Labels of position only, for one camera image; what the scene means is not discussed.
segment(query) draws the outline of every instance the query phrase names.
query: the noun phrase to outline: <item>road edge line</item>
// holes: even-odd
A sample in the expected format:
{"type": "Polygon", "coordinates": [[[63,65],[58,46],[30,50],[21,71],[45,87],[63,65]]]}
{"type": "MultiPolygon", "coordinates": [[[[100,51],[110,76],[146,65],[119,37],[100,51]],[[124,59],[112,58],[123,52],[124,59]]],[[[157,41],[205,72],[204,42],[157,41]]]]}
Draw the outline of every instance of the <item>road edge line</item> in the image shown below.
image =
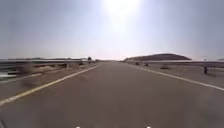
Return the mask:
{"type": "Polygon", "coordinates": [[[202,85],[202,86],[205,86],[205,87],[210,87],[210,88],[213,88],[213,89],[224,91],[224,88],[217,87],[217,86],[210,85],[210,84],[206,84],[206,83],[202,83],[202,82],[198,82],[198,81],[191,80],[191,79],[188,79],[188,78],[175,76],[175,75],[171,75],[171,74],[167,74],[167,73],[163,73],[163,72],[158,72],[158,71],[154,71],[154,70],[151,70],[151,69],[140,68],[140,67],[136,67],[136,66],[133,66],[133,65],[129,65],[129,66],[133,67],[135,69],[139,69],[139,70],[142,70],[142,71],[147,71],[147,72],[154,73],[154,74],[157,74],[157,75],[167,76],[167,77],[171,77],[171,78],[174,78],[174,79],[178,79],[178,80],[182,80],[182,81],[186,81],[186,82],[190,82],[190,83],[194,83],[194,84],[199,84],[199,85],[202,85]]]}
{"type": "Polygon", "coordinates": [[[20,99],[20,98],[23,98],[23,97],[25,97],[25,96],[28,96],[28,95],[30,95],[30,94],[32,94],[32,93],[34,93],[34,92],[40,91],[40,90],[42,90],[42,89],[44,89],[44,88],[47,88],[47,87],[49,87],[49,86],[52,86],[52,85],[57,84],[57,83],[59,83],[59,82],[62,82],[62,81],[64,81],[64,80],[66,80],[66,79],[69,79],[69,78],[72,78],[72,77],[77,76],[77,75],[79,75],[79,74],[82,74],[82,73],[84,73],[84,72],[93,70],[93,69],[95,69],[95,68],[97,68],[97,67],[100,67],[100,66],[102,66],[102,65],[103,65],[103,64],[94,66],[94,67],[92,67],[92,68],[88,68],[88,69],[82,70],[82,71],[80,71],[80,72],[76,72],[76,73],[74,73],[74,74],[71,74],[71,75],[62,77],[62,78],[57,79],[57,80],[55,80],[55,81],[52,81],[52,82],[50,82],[50,83],[41,85],[41,86],[39,86],[39,87],[33,88],[33,89],[28,90],[28,91],[25,91],[25,92],[23,92],[23,93],[20,93],[20,94],[17,94],[17,95],[15,95],[15,96],[11,96],[11,97],[9,97],[9,98],[7,98],[7,99],[1,100],[1,101],[0,101],[0,107],[3,106],[3,105],[5,105],[5,104],[11,103],[11,102],[13,102],[13,101],[16,101],[16,100],[18,100],[18,99],[20,99]]]}

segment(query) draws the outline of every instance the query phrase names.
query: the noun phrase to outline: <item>distant hill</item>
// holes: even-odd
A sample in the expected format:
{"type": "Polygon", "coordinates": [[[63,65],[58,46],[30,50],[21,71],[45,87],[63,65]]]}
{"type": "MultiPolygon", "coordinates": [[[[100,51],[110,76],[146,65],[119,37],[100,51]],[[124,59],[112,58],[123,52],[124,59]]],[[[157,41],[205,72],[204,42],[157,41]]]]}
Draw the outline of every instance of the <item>distant hill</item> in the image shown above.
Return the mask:
{"type": "Polygon", "coordinates": [[[127,60],[147,61],[147,60],[191,60],[191,59],[181,55],[165,53],[165,54],[155,54],[148,56],[126,58],[125,61],[127,60]]]}

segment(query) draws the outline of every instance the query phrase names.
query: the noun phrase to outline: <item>guardrail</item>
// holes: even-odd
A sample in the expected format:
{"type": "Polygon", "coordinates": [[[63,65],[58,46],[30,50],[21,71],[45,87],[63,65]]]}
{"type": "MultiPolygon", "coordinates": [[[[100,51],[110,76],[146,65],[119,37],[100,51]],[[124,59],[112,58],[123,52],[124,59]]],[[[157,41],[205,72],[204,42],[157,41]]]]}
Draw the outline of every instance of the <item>guardrail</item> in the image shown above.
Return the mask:
{"type": "Polygon", "coordinates": [[[82,59],[69,60],[0,60],[0,72],[9,72],[9,74],[32,73],[32,69],[44,66],[68,68],[77,65],[94,63],[82,59]]]}
{"type": "Polygon", "coordinates": [[[223,61],[127,61],[132,64],[160,64],[160,65],[183,65],[183,66],[206,66],[224,68],[223,61]]]}
{"type": "Polygon", "coordinates": [[[224,61],[126,61],[126,63],[131,63],[135,65],[145,65],[150,64],[160,65],[161,69],[168,69],[168,66],[198,66],[203,67],[204,74],[208,73],[208,68],[224,68],[224,61]]]}

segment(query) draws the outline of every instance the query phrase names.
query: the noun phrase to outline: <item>metal guardrail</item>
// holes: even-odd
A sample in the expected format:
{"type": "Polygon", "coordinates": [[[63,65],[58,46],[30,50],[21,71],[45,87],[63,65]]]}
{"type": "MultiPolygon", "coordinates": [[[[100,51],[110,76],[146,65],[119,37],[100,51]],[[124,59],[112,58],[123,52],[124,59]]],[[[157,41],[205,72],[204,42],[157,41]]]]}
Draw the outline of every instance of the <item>metal guardrail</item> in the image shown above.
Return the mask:
{"type": "Polygon", "coordinates": [[[182,65],[224,68],[223,61],[127,61],[133,64],[182,65]]]}
{"type": "Polygon", "coordinates": [[[29,72],[30,69],[43,66],[69,67],[71,65],[83,65],[90,63],[83,59],[69,60],[0,60],[0,71],[29,72]]]}

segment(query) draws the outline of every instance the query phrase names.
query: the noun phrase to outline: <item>white lane marking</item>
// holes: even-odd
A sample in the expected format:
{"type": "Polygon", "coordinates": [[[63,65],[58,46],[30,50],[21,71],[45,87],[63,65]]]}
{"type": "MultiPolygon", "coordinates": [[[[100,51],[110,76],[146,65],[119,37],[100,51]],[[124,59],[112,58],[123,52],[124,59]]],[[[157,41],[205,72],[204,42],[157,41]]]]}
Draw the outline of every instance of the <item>white lane marking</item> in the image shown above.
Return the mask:
{"type": "Polygon", "coordinates": [[[61,82],[61,81],[64,81],[64,80],[69,79],[69,78],[71,78],[71,77],[77,76],[77,75],[79,75],[79,74],[82,74],[82,73],[84,73],[84,72],[90,71],[90,70],[95,69],[95,68],[100,67],[100,66],[102,66],[102,64],[101,64],[101,65],[98,65],[98,66],[95,66],[95,67],[92,67],[92,68],[89,68],[89,69],[86,69],[86,70],[82,70],[82,71],[80,71],[80,72],[77,72],[77,73],[74,73],[74,74],[71,74],[71,75],[68,75],[68,76],[65,76],[65,77],[63,77],[63,78],[61,78],[61,79],[52,81],[52,82],[50,82],[50,83],[48,83],[48,84],[44,84],[44,85],[42,85],[42,86],[36,87],[36,88],[34,88],[34,89],[31,89],[31,90],[28,90],[28,91],[26,91],[26,92],[20,93],[20,94],[18,94],[18,95],[9,97],[9,98],[7,98],[7,99],[4,99],[4,100],[0,101],[0,107],[3,106],[3,105],[5,105],[5,104],[8,104],[8,103],[10,103],[10,102],[13,102],[13,101],[15,101],[15,100],[18,100],[18,99],[20,99],[20,98],[23,98],[23,97],[25,97],[25,96],[27,96],[27,95],[30,95],[30,94],[32,94],[32,93],[34,93],[34,92],[40,91],[40,90],[42,90],[42,89],[44,89],[44,88],[47,88],[47,87],[52,86],[52,85],[54,85],[54,84],[56,84],[56,83],[59,83],[59,82],[61,82]]]}
{"type": "Polygon", "coordinates": [[[150,70],[150,69],[135,67],[135,66],[132,66],[132,65],[129,65],[129,66],[131,66],[133,68],[136,68],[136,69],[143,70],[143,71],[147,71],[147,72],[150,72],[150,73],[163,75],[163,76],[171,77],[171,78],[174,78],[174,79],[183,80],[183,81],[187,81],[187,82],[190,82],[190,83],[195,83],[195,84],[199,84],[199,85],[202,85],[202,86],[206,86],[206,87],[210,87],[210,88],[214,88],[214,89],[224,91],[224,88],[217,87],[217,86],[214,86],[214,85],[205,84],[205,83],[198,82],[198,81],[195,81],[195,80],[191,80],[191,79],[187,79],[187,78],[183,78],[183,77],[179,77],[179,76],[174,76],[174,75],[170,75],[170,74],[167,74],[167,73],[158,72],[158,71],[154,71],[154,70],[150,70]]]}
{"type": "Polygon", "coordinates": [[[19,77],[19,78],[14,78],[14,79],[9,79],[9,80],[4,80],[4,81],[0,81],[0,84],[5,84],[5,83],[9,83],[9,82],[14,82],[14,81],[18,81],[18,80],[23,80],[23,79],[26,79],[26,78],[30,78],[30,77],[35,77],[35,76],[39,76],[41,74],[32,74],[32,75],[29,75],[29,76],[24,76],[24,77],[19,77]]]}

